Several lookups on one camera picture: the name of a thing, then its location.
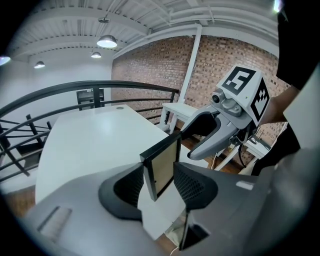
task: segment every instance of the black metal railing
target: black metal railing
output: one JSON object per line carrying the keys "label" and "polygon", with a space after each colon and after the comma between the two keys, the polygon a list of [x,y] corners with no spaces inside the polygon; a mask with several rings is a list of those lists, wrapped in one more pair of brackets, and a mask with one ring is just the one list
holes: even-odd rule
{"label": "black metal railing", "polygon": [[[118,99],[118,100],[103,100],[101,101],[99,89],[101,88],[132,88],[132,89],[146,89],[146,90],[155,90],[155,91],[163,91],[163,92],[169,92],[171,93],[170,97],[168,98],[130,98],[130,99]],[[72,105],[60,109],[56,109],[41,115],[38,115],[36,117],[31,117],[30,115],[26,116],[26,121],[23,121],[21,123],[13,122],[13,121],[7,121],[3,120],[5,115],[9,114],[10,112],[21,108],[29,103],[35,102],[37,100],[57,95],[57,94],[62,94],[66,92],[71,92],[71,91],[78,91],[78,90],[86,90],[86,89],[93,89],[93,102],[90,103],[81,103],[77,105]],[[0,166],[0,171],[4,170],[5,168],[8,168],[12,165],[16,165],[19,171],[15,173],[11,173],[8,176],[0,178],[0,182],[7,180],[9,178],[12,178],[14,176],[17,176],[21,173],[25,174],[26,176],[29,176],[30,174],[28,171],[38,167],[38,164],[34,164],[29,167],[24,167],[21,165],[21,161],[25,160],[27,158],[30,158],[34,155],[41,154],[42,148],[44,147],[45,139],[42,140],[42,137],[47,138],[51,131],[51,124],[47,122],[47,127],[43,126],[37,126],[34,124],[34,122],[45,119],[47,117],[60,114],[66,111],[70,110],[81,110],[82,108],[86,107],[91,107],[91,108],[100,108],[104,107],[105,104],[116,104],[116,103],[126,103],[126,102],[141,102],[141,101],[169,101],[173,102],[175,94],[179,93],[179,90],[169,88],[169,87],[164,87],[164,86],[159,86],[159,85],[154,85],[154,84],[147,84],[147,83],[140,83],[140,82],[130,82],[130,81],[79,81],[79,82],[70,82],[70,83],[64,83],[64,84],[59,84],[51,87],[47,87],[35,92],[32,92],[30,94],[27,94],[10,104],[4,106],[3,108],[0,109],[0,159],[4,155],[7,155],[11,162],[6,163],[2,166]],[[153,107],[153,108],[145,108],[145,109],[138,109],[136,110],[137,112],[146,112],[146,111],[153,111],[153,110],[160,110],[162,107]],[[165,117],[165,123],[168,122],[169,119],[169,112],[167,113]],[[147,117],[146,119],[154,119],[158,118],[161,115],[155,115],[155,116],[150,116]],[[8,123],[8,124],[13,124],[15,125],[14,127],[11,128],[2,128],[1,126],[2,123]],[[25,129],[20,129],[22,127],[28,126],[30,127],[30,130],[25,130]],[[46,129],[46,131],[38,131],[36,128],[42,128]],[[9,134],[12,132],[31,132],[33,135],[18,135],[18,136],[10,136]],[[10,138],[24,138],[23,141],[20,141],[18,143],[15,143],[13,145],[10,144],[9,140]],[[11,153],[11,150],[17,149],[18,147],[29,143],[31,141],[37,141],[38,146],[40,149],[30,152],[28,154],[23,155],[22,157],[15,158],[13,154]]]}

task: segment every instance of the white column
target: white column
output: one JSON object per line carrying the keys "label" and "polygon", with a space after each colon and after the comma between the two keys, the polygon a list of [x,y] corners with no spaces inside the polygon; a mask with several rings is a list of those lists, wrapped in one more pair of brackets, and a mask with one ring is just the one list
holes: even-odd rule
{"label": "white column", "polygon": [[188,66],[188,69],[186,70],[186,74],[184,77],[180,96],[178,99],[179,103],[185,102],[185,96],[186,96],[186,92],[188,89],[189,81],[190,81],[192,71],[194,70],[194,66],[195,66],[195,62],[196,62],[196,57],[197,57],[198,48],[199,48],[200,39],[201,39],[201,33],[202,33],[202,26],[200,24],[198,24],[196,27],[196,34],[195,34],[195,38],[194,38],[194,44],[193,44],[193,49],[192,49],[192,53],[191,53],[191,57],[190,57],[189,66]]}

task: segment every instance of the robotic arm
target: robotic arm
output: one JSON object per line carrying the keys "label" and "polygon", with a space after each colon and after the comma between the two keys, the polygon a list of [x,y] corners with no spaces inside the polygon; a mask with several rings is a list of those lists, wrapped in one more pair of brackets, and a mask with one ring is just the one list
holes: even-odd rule
{"label": "robotic arm", "polygon": [[196,111],[182,127],[182,139],[205,138],[188,154],[201,160],[230,144],[245,143],[256,131],[270,97],[262,71],[235,65],[217,84],[210,105]]}

